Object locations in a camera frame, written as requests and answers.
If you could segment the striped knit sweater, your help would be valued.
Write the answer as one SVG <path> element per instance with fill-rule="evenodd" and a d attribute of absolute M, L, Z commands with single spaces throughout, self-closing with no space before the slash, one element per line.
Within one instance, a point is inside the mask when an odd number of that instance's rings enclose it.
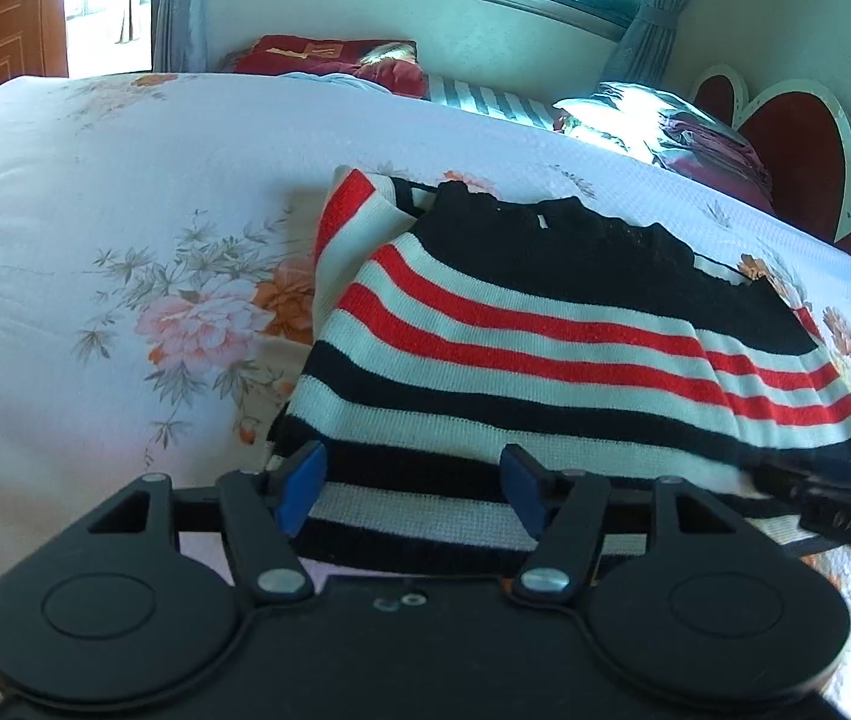
<path fill-rule="evenodd" d="M 514 571 L 531 540 L 501 491 L 508 445 L 559 472 L 680 476 L 784 543 L 750 470 L 851 466 L 850 388 L 767 278 L 573 197 L 341 169 L 313 335 L 269 437 L 277 458 L 326 450 L 295 550 L 332 566 Z"/>

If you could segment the floral white bedspread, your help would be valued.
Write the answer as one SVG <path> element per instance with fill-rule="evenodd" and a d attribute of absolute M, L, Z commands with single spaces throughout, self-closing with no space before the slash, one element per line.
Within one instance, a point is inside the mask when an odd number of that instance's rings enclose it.
<path fill-rule="evenodd" d="M 242 75 L 0 86 L 0 577 L 126 484 L 281 465 L 341 169 L 502 202 L 580 200 L 764 277 L 851 392 L 851 257 L 573 138 Z"/>

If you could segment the red heart headboard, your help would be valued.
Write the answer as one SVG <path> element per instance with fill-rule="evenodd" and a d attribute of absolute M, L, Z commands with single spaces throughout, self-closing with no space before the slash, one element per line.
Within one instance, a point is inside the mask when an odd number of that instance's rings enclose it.
<path fill-rule="evenodd" d="M 754 148 L 781 221 L 851 255 L 851 117 L 830 89 L 788 80 L 750 94 L 738 70 L 713 65 L 690 99 Z"/>

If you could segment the light blue crumpled cloth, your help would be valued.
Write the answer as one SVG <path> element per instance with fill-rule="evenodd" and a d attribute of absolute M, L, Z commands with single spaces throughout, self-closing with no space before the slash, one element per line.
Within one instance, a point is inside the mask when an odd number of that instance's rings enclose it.
<path fill-rule="evenodd" d="M 326 86 L 340 86 L 341 88 L 356 89 L 357 91 L 368 91 L 368 93 L 389 94 L 389 89 L 386 86 L 381 86 L 378 83 L 369 82 L 368 80 L 362 80 L 362 78 L 349 75 L 349 73 L 315 75 L 315 73 L 305 73 L 304 71 L 291 71 L 290 73 L 284 73 L 284 78 L 287 78 L 287 80 L 321 83 L 321 85 Z"/>

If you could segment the grey white striped pillow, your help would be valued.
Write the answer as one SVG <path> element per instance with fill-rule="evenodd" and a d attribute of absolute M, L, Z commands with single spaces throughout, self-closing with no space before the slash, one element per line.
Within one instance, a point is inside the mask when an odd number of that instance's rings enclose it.
<path fill-rule="evenodd" d="M 541 128 L 546 132 L 554 130 L 557 119 L 557 112 L 552 106 L 536 99 L 455 80 L 438 73 L 428 73 L 425 98 L 442 106 L 485 115 L 497 121 L 512 121 L 526 127 Z"/>

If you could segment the red gold pillow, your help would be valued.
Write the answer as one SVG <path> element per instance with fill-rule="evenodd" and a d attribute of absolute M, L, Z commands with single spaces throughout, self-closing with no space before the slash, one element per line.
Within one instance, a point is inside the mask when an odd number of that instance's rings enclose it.
<path fill-rule="evenodd" d="M 316 76 L 339 73 L 412 99 L 423 99 L 428 91 L 427 76 L 417 60 L 416 43 L 404 39 L 343 41 L 272 34 L 259 37 L 253 46 L 238 55 L 230 70 L 266 76 L 295 71 Z"/>

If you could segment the grey left curtain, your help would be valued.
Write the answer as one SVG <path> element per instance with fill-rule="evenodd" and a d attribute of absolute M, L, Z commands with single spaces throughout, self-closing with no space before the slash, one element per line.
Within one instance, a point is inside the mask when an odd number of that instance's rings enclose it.
<path fill-rule="evenodd" d="M 152 0 L 151 28 L 153 71 L 206 71 L 206 0 Z"/>

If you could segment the grey curtain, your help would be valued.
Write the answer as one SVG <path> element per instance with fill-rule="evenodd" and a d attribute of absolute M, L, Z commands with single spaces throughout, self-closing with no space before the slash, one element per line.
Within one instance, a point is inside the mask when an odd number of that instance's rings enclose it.
<path fill-rule="evenodd" d="M 640 0 L 637 15 L 604 67 L 604 82 L 658 86 L 663 80 L 677 21 L 690 0 Z"/>
<path fill-rule="evenodd" d="M 152 0 L 151 28 L 153 71 L 206 71 L 206 0 Z"/>

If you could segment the grey right curtain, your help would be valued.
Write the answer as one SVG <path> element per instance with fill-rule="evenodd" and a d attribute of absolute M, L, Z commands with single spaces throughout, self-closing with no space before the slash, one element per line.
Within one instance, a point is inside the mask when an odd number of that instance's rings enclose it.
<path fill-rule="evenodd" d="M 690 0 L 640 0 L 637 15 L 604 67 L 604 82 L 658 86 L 663 80 L 677 21 Z"/>

